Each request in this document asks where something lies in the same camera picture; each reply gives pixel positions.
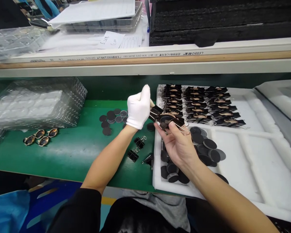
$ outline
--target bare hand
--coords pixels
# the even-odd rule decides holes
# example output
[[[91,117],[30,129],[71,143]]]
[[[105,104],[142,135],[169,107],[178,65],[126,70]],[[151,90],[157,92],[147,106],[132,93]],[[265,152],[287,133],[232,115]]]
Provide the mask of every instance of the bare hand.
[[[174,122],[170,122],[167,133],[163,131],[157,123],[154,123],[156,130],[161,135],[166,150],[173,161],[188,177],[191,176],[191,170],[200,163],[197,152],[192,143],[191,134],[183,135]]]

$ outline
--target handwritten note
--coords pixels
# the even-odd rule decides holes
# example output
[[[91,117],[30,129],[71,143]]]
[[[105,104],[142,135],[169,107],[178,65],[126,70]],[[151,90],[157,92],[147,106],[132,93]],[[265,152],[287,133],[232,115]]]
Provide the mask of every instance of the handwritten note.
[[[125,34],[106,31],[101,41],[98,43],[99,49],[118,49],[125,37]]]

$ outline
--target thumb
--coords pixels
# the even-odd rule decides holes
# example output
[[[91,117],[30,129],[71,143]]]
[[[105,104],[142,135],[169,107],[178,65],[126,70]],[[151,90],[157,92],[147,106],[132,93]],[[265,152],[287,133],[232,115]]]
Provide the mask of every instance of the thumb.
[[[183,134],[180,132],[180,130],[173,121],[170,122],[168,126],[171,133],[175,136],[176,140],[181,140],[183,138]]]
[[[150,101],[150,87],[148,84],[144,85],[141,91],[141,101]]]

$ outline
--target clear plastic tray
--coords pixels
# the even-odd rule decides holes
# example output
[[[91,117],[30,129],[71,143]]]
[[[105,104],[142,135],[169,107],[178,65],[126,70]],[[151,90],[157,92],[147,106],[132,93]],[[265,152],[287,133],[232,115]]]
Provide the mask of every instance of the clear plastic tray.
[[[0,128],[75,127],[86,94],[72,77],[15,81],[0,94]]]
[[[73,33],[131,32],[140,21],[141,13],[142,2],[137,1],[135,2],[135,15],[133,17],[65,24],[60,27],[60,30]]]
[[[35,27],[1,29],[0,60],[35,53],[49,36],[49,31]]]

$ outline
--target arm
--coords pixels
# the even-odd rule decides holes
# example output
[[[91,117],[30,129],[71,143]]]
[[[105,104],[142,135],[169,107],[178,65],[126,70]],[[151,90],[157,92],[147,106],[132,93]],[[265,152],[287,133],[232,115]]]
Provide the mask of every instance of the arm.
[[[133,136],[142,129],[150,115],[150,87],[145,85],[142,92],[127,100],[128,119],[126,127],[97,156],[91,165],[81,188],[98,190],[101,194],[118,169]]]
[[[155,127],[172,161],[235,231],[278,233],[272,222],[254,204],[199,160],[191,135],[183,135],[173,122],[169,124],[168,135],[156,123]]]
[[[108,182],[117,171],[125,151],[136,132],[136,128],[126,125],[119,135],[94,160],[81,188],[95,189],[101,194],[103,193]]]

